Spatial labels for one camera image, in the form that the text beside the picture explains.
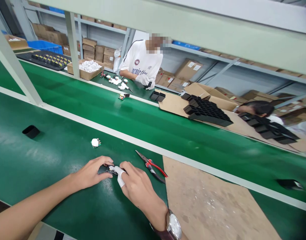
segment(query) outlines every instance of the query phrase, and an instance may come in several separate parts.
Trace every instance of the stack of black plastic cases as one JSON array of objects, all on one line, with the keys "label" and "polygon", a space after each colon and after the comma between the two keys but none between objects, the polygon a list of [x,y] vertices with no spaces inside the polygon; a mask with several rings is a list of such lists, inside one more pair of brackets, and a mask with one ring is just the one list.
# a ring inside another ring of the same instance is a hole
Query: stack of black plastic cases
[{"label": "stack of black plastic cases", "polygon": [[249,113],[240,113],[239,116],[252,126],[264,139],[275,139],[281,144],[290,144],[299,139],[294,133],[279,123],[271,122],[267,118],[259,117]]},{"label": "stack of black plastic cases", "polygon": [[188,101],[184,111],[189,115],[189,119],[209,122],[222,127],[233,124],[230,118],[215,103],[187,93],[182,98]]}]

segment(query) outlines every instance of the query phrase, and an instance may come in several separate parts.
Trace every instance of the pliers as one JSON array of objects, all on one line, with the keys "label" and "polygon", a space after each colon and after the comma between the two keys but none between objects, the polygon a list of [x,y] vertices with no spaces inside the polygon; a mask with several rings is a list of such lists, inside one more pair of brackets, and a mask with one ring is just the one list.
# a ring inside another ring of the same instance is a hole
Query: pliers
[{"label": "pliers", "polygon": [[135,150],[137,154],[141,157],[141,159],[145,162],[145,166],[150,170],[150,172],[153,174],[153,176],[160,182],[165,184],[165,180],[162,179],[159,175],[156,174],[153,167],[156,167],[164,177],[168,177],[166,172],[164,172],[159,166],[157,166],[151,159],[147,159],[143,154],[139,153],[137,150]]}]

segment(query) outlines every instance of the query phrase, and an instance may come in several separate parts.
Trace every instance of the box of white parts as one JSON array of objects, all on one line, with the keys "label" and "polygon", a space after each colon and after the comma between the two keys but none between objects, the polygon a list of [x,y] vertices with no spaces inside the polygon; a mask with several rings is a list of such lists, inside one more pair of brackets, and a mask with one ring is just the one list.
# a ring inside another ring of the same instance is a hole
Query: box of white parts
[{"label": "box of white parts", "polygon": [[[84,58],[79,61],[80,77],[85,80],[91,80],[104,71],[104,63],[98,62],[90,58]],[[67,65],[67,72],[73,74],[73,65]]]}]

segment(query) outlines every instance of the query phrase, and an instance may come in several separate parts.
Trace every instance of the worker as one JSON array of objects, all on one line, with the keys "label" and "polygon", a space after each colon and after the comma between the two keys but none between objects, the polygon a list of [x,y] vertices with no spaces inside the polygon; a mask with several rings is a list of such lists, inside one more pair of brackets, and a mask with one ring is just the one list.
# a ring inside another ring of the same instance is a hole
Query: worker
[{"label": "worker", "polygon": [[[98,184],[106,178],[112,178],[113,176],[108,172],[98,174],[98,170],[102,165],[113,165],[113,160],[106,156],[90,160],[79,171],[66,176],[52,186],[1,212],[0,240],[23,238],[65,198],[79,190]],[[166,222],[166,216],[170,216],[171,211],[154,192],[147,174],[134,167],[130,162],[122,162],[120,168],[127,171],[127,173],[123,172],[121,175],[125,183],[122,186],[122,191],[126,197],[145,214],[155,228],[155,232],[160,237],[162,236],[163,240],[175,240],[176,238],[170,237],[172,235],[167,231],[167,229],[173,229]],[[177,229],[173,230],[178,232],[179,225],[175,227]]]},{"label": "worker", "polygon": [[152,34],[149,40],[136,40],[132,43],[119,67],[120,75],[141,83],[143,86],[155,87],[155,78],[162,63],[161,46],[166,43],[165,37]]},{"label": "worker", "polygon": [[247,112],[252,115],[257,115],[259,117],[265,117],[269,119],[271,122],[276,122],[281,125],[284,125],[283,120],[281,120],[279,117],[272,116],[271,114],[275,110],[274,106],[271,105],[269,102],[266,101],[252,101],[252,102],[247,102],[243,103],[240,105],[235,113],[243,113]]}]

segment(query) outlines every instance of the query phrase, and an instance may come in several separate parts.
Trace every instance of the green conveyor belt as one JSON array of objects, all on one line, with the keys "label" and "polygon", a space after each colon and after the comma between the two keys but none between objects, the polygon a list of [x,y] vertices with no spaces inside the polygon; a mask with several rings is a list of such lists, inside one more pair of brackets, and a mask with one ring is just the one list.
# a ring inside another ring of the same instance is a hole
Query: green conveyor belt
[{"label": "green conveyor belt", "polygon": [[[306,202],[304,157],[134,99],[121,101],[116,93],[21,64],[47,104]],[[23,94],[1,63],[0,86]],[[298,180],[305,191],[285,190],[275,181],[285,178]]]},{"label": "green conveyor belt", "polygon": [[[21,133],[30,124],[42,132],[34,140]],[[95,137],[102,145],[93,149],[90,140]],[[135,149],[163,166],[156,153],[0,93],[0,199],[10,205],[100,155],[145,170],[154,190],[167,202],[165,185],[153,178]],[[250,192],[282,239],[306,240],[305,211]],[[78,240],[120,239],[110,230],[116,228],[127,240],[158,239],[144,215],[122,194],[116,178],[70,196],[43,221]]]}]

